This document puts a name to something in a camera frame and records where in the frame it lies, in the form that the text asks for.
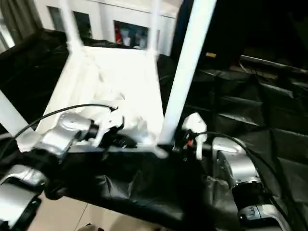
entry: white cabinet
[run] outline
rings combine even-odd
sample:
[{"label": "white cabinet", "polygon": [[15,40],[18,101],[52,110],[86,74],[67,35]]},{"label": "white cabinet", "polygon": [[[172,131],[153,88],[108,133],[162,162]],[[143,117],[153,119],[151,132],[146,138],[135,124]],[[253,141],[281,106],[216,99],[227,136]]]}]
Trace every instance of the white cabinet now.
[{"label": "white cabinet", "polygon": [[[60,15],[60,0],[34,0],[43,27],[49,30],[63,31]],[[82,36],[103,39],[100,4],[89,0],[71,0],[70,7],[74,11],[79,32]]]},{"label": "white cabinet", "polygon": [[[59,0],[34,0],[44,28],[63,30]],[[177,15],[183,0],[162,0],[158,51],[170,55]],[[152,0],[71,0],[82,36],[143,49],[147,45]]]}]

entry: black tablecloth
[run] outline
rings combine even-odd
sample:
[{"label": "black tablecloth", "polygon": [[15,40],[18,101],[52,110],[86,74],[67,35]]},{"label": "black tablecloth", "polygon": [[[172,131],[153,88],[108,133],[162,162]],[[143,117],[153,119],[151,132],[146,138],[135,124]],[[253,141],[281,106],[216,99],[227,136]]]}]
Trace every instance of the black tablecloth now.
[{"label": "black tablecloth", "polygon": [[[107,41],[84,42],[122,47]],[[0,89],[28,122],[43,114],[67,55],[65,36],[48,31],[0,55]],[[168,57],[159,57],[164,108],[175,68]],[[255,160],[298,231],[304,230],[302,218],[308,221],[307,100],[308,84],[293,76],[268,79],[199,68],[182,114],[183,119],[198,112],[208,130],[240,138],[286,179],[281,191],[271,172]],[[2,160],[2,172],[13,164],[14,149]],[[210,161],[183,161],[180,154],[169,153],[167,159],[151,153],[70,154],[56,180],[66,196],[175,230],[239,230],[231,192],[225,181],[211,177]],[[285,196],[288,188],[295,205]]]}]

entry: black cable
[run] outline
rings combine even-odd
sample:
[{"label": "black cable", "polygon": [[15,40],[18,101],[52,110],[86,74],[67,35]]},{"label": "black cable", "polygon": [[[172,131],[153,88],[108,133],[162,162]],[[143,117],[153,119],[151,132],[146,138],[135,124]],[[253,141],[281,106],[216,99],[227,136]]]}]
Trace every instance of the black cable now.
[{"label": "black cable", "polygon": [[[200,132],[200,133],[195,133],[194,134],[195,137],[199,136],[199,135],[213,135],[213,136],[216,136],[216,137],[222,137],[222,138],[227,138],[233,142],[235,142],[237,145],[239,145],[241,148],[243,148],[243,150],[246,152],[246,154],[248,155],[248,157],[251,158],[251,160],[253,161],[253,156],[256,157],[257,159],[259,159],[269,170],[270,172],[274,175],[275,179],[277,180],[281,190],[285,190],[286,189],[284,188],[284,183],[282,181],[282,179],[280,178],[280,176],[278,176],[278,174],[276,173],[276,171],[263,159],[262,156],[260,156],[259,154],[257,153],[252,153],[245,145],[243,145],[241,142],[239,142],[236,138],[232,137],[232,136],[229,136],[229,135],[226,135],[226,134],[223,134],[223,133],[219,133],[219,132],[215,132],[215,131],[205,131],[205,132]],[[274,204],[274,206],[278,209],[278,211],[281,213],[281,215],[284,217],[284,219],[291,225],[291,223],[288,221],[288,216],[286,215],[286,213],[283,211],[283,209],[278,205],[278,203],[276,202],[276,200],[273,198],[273,193],[269,190],[270,188],[267,186],[266,184],[266,181],[265,181],[265,178],[263,177],[263,175],[260,173],[260,171],[258,170],[257,168],[257,165],[255,164],[255,167],[257,169],[257,172],[261,178],[261,181],[264,185],[264,187],[269,191],[270,193],[270,197],[271,197],[271,201],[272,203]],[[289,197],[289,200],[292,202],[293,206],[295,207],[297,213],[298,213],[298,216],[300,217],[300,219],[302,220],[303,222],[303,225],[305,227],[305,230],[308,231],[308,225],[307,225],[307,222],[305,220],[305,218],[302,216],[301,212],[297,209],[296,205],[295,205],[295,200],[292,196],[291,193],[287,193],[288,197]]]},{"label": "black cable", "polygon": [[19,137],[23,132],[25,132],[27,129],[31,128],[32,126],[34,126],[36,123],[38,123],[39,121],[47,118],[47,117],[50,117],[50,116],[53,116],[57,113],[60,113],[60,112],[64,112],[64,111],[68,111],[68,110],[71,110],[71,109],[74,109],[74,108],[79,108],[79,107],[89,107],[89,106],[96,106],[96,107],[105,107],[105,108],[109,108],[110,111],[114,111],[116,110],[117,108],[113,108],[111,106],[107,106],[107,105],[103,105],[103,104],[98,104],[98,103],[88,103],[88,104],[79,104],[79,105],[74,105],[74,106],[70,106],[70,107],[66,107],[66,108],[62,108],[62,109],[59,109],[59,110],[56,110],[54,112],[50,112],[46,115],[43,115],[41,116],[40,118],[34,120],[32,123],[30,123],[29,125],[25,126],[23,129],[21,129],[16,135],[14,135],[12,138],[10,138],[9,141],[6,142],[5,146],[3,147],[1,153],[0,153],[0,161],[3,159],[4,157],[4,154],[6,152],[6,150],[10,147],[10,145],[14,142],[14,140]]}]

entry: red object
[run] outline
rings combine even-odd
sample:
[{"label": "red object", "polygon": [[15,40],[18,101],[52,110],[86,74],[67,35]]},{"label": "red object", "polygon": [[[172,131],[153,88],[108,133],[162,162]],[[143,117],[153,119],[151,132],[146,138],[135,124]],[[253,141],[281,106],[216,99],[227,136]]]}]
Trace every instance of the red object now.
[{"label": "red object", "polygon": [[115,26],[115,35],[116,35],[115,36],[115,42],[118,43],[118,44],[123,44],[121,33],[120,33],[119,27],[117,25]]}]

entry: tiled floor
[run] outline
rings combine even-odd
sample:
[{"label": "tiled floor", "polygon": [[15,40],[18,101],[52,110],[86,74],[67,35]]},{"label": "tiled floor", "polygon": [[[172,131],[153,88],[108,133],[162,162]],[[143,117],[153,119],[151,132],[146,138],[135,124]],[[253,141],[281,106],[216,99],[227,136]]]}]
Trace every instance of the tiled floor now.
[{"label": "tiled floor", "polygon": [[154,231],[159,228],[108,209],[64,197],[50,201],[43,195],[42,205],[28,231],[77,231],[91,223],[105,231]]}]

